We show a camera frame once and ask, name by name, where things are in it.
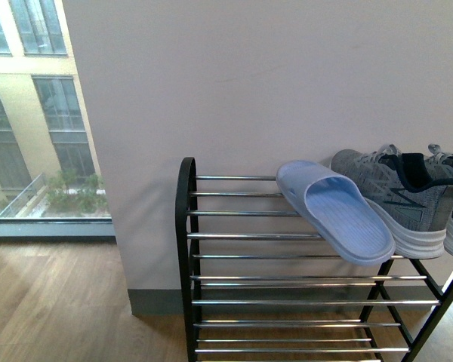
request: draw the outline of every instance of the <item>window sill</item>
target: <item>window sill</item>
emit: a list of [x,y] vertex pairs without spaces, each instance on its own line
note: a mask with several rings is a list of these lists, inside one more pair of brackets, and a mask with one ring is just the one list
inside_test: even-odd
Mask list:
[[111,219],[0,219],[0,240],[114,241]]
[[37,58],[68,58],[69,55],[67,53],[24,53],[26,57],[37,57]]

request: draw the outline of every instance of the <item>chrome rod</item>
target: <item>chrome rod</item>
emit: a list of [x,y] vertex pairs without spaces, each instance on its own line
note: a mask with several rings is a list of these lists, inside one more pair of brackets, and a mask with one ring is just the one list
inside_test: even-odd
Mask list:
[[195,259],[341,259],[338,255],[193,255]]
[[370,338],[352,339],[197,339],[198,343],[350,343],[370,342]]
[[230,299],[209,299],[192,301],[193,305],[439,305],[439,300],[230,300]]
[[409,348],[197,348],[196,353],[359,353],[409,352]]
[[372,328],[399,327],[400,323],[369,323],[360,321],[203,321],[198,328]]
[[187,211],[188,216],[272,216],[300,217],[295,211]]
[[218,289],[218,288],[343,288],[343,287],[374,287],[376,283],[312,283],[312,284],[263,284],[263,283],[205,283],[202,287],[205,289]]
[[264,240],[264,241],[308,241],[308,240],[323,240],[319,234],[213,234],[190,232],[187,237],[189,239],[201,240]]
[[[251,362],[251,360],[197,360],[196,362]],[[255,362],[291,362],[290,360],[255,360]],[[295,360],[295,362],[383,362],[382,360]]]
[[203,276],[192,275],[193,281],[423,281],[424,275],[375,275],[375,276],[315,276],[315,275],[255,275],[255,276]]
[[207,192],[191,191],[190,196],[198,197],[226,197],[226,198],[283,198],[281,192]]
[[244,181],[275,181],[275,176],[212,176],[212,175],[196,175],[197,180],[201,181],[212,181],[217,179],[227,180],[244,180]]

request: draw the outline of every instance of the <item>black metal frame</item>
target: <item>black metal frame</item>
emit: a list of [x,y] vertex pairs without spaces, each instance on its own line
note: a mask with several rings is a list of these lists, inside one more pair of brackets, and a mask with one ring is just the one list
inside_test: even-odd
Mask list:
[[[176,207],[175,207],[175,222],[176,222],[176,235],[177,235],[177,252],[178,252],[178,261],[180,267],[180,281],[181,281],[181,291],[183,297],[183,312],[184,312],[184,323],[186,331],[186,345],[187,345],[187,354],[189,362],[196,362],[199,360],[199,352],[205,351],[199,349],[199,336],[200,330],[208,323],[207,321],[202,320],[202,308],[205,305],[208,305],[208,300],[202,300],[202,274],[200,269],[200,240],[208,238],[229,238],[229,235],[202,235],[199,233],[199,218],[202,214],[208,215],[208,213],[198,212],[198,201],[197,198],[199,193],[197,192],[196,180],[198,179],[268,179],[270,181],[274,180],[274,177],[252,177],[252,176],[196,176],[196,163],[195,159],[192,157],[183,159],[183,162],[180,166],[180,172],[178,177],[177,184],[177,195],[176,195]],[[245,195],[245,193],[232,193],[231,195]],[[256,193],[250,193],[250,196],[256,197],[259,196]],[[281,197],[279,194],[271,194],[270,197]],[[229,216],[231,212],[218,212],[218,215],[227,215]],[[251,213],[250,216],[262,216],[262,215],[271,215],[267,212],[265,214],[260,213]],[[280,213],[277,216],[292,216],[290,213]],[[299,235],[238,235],[242,240],[256,240],[261,238],[262,240],[281,240],[280,237],[297,238]],[[312,240],[319,238],[319,235],[304,235],[307,240]],[[387,277],[390,269],[396,259],[403,259],[398,256],[394,256],[392,259],[386,261],[381,265],[377,273],[377,277]],[[448,310],[449,306],[453,302],[453,280],[448,286],[447,290],[443,292],[436,282],[433,280],[430,273],[425,269],[422,262],[418,259],[409,260],[413,265],[414,269],[418,274],[423,277],[424,283],[427,285],[427,288],[436,298],[436,307],[430,313],[426,323],[422,326],[420,332],[416,336],[412,336],[405,325],[402,317],[397,309],[397,305],[403,304],[406,301],[396,301],[390,297],[390,294],[387,291],[387,288],[384,286],[385,280],[378,278],[375,279],[374,285],[371,287],[371,291],[368,295],[368,298],[362,303],[363,308],[359,316],[360,329],[365,331],[366,336],[370,339],[370,348],[363,349],[362,351],[367,351],[372,354],[379,360],[384,361],[382,353],[385,351],[396,351],[395,348],[379,348],[378,344],[374,339],[373,332],[371,331],[371,324],[368,322],[369,316],[372,309],[375,305],[383,305],[388,308],[392,318],[394,319],[395,325],[402,338],[405,340],[406,345],[408,346],[402,362],[412,362],[417,356],[418,352],[423,347],[424,343],[427,341],[430,334],[434,331],[436,325],[441,320],[442,316]],[[238,301],[224,300],[224,301],[213,301],[211,304],[223,304],[228,305],[236,304]],[[258,300],[249,300],[242,301],[245,305],[256,305],[256,304],[268,304],[268,305],[296,305],[298,301],[258,301]],[[305,305],[349,305],[350,302],[305,302]],[[310,353],[310,352],[327,352],[327,351],[336,351],[336,348],[331,348],[329,350],[322,350],[319,348],[311,348],[306,350],[292,350],[287,348],[286,351],[289,352],[301,352],[301,353]],[[218,349],[218,353],[229,352],[232,350]],[[279,352],[278,349],[258,349],[255,348],[242,350],[245,353],[248,352]]]

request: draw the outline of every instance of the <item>metal shoe rack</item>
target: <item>metal shoe rack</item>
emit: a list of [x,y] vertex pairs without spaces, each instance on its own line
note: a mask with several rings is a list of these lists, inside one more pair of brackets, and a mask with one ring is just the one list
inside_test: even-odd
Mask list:
[[[188,362],[201,360],[326,362],[326,358],[331,358],[329,361],[375,362],[386,361],[388,355],[391,358],[389,360],[392,360],[393,355],[400,355],[402,362],[413,361],[453,302],[453,279],[443,292],[420,260],[403,261],[401,256],[394,256],[382,264],[376,275],[375,273],[341,276],[282,273],[272,275],[269,270],[273,269],[268,266],[266,272],[257,275],[250,272],[243,274],[243,269],[250,271],[255,263],[268,265],[269,262],[283,261],[293,262],[295,265],[302,262],[312,265],[314,262],[329,262],[340,257],[324,254],[306,255],[305,245],[324,242],[315,232],[238,232],[237,228],[234,228],[234,232],[201,232],[199,219],[202,218],[208,219],[205,223],[211,226],[225,219],[231,222],[236,218],[247,218],[248,221],[252,220],[250,218],[262,218],[262,221],[278,222],[280,220],[278,218],[298,216],[291,208],[278,210],[278,207],[273,207],[275,210],[250,211],[199,209],[199,204],[210,198],[220,200],[221,205],[233,200],[238,201],[239,198],[248,198],[249,205],[257,200],[265,201],[266,198],[269,201],[267,204],[271,202],[274,205],[277,202],[285,205],[282,194],[278,191],[239,192],[235,186],[227,188],[233,191],[218,191],[214,188],[217,184],[234,184],[238,181],[242,185],[252,181],[249,185],[259,182],[270,185],[273,183],[276,186],[274,176],[198,176],[194,158],[183,159],[180,166],[175,222]],[[208,189],[198,190],[198,182],[206,184]],[[282,243],[305,244],[304,248],[300,248],[300,253],[265,253],[263,243],[269,241],[277,246]],[[257,247],[259,251],[239,253],[236,251],[239,243],[246,245],[248,250]],[[209,244],[215,247],[221,244],[222,251],[209,253],[208,250],[211,250]],[[411,263],[416,272],[414,275],[389,275],[394,262]],[[215,273],[215,266],[220,267],[221,263],[234,268],[235,273],[233,275]],[[388,293],[389,283],[414,281],[422,281],[421,284],[430,291],[429,299],[394,299]],[[318,291],[322,288],[337,298],[341,294],[341,299],[325,298],[325,293],[320,294],[324,295],[321,299],[316,299]],[[364,288],[365,294],[362,294],[364,297],[359,300],[346,298],[345,294],[335,292],[338,288],[350,292]],[[273,291],[273,297],[265,293],[266,290]],[[428,319],[414,335],[402,318],[403,308],[413,305],[433,306]],[[374,307],[376,311],[378,308],[388,311],[389,314],[383,315],[390,315],[390,320],[370,321],[369,318],[372,319],[374,315],[371,313]],[[288,313],[294,313],[296,308],[317,311],[348,308],[351,311],[355,310],[356,318],[303,319],[305,315],[310,317],[319,315],[311,312],[291,314],[293,318],[285,317],[289,315]],[[272,310],[288,313],[272,313]],[[378,330],[393,330],[398,337],[396,342],[401,341],[402,346],[379,345],[374,337]],[[319,356],[321,360],[312,359]]]

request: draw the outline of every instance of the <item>railing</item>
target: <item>railing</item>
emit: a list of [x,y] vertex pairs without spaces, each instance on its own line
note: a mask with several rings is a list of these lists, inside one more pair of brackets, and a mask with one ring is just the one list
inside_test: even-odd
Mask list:
[[5,209],[0,217],[15,217],[46,186],[45,175],[38,175]]

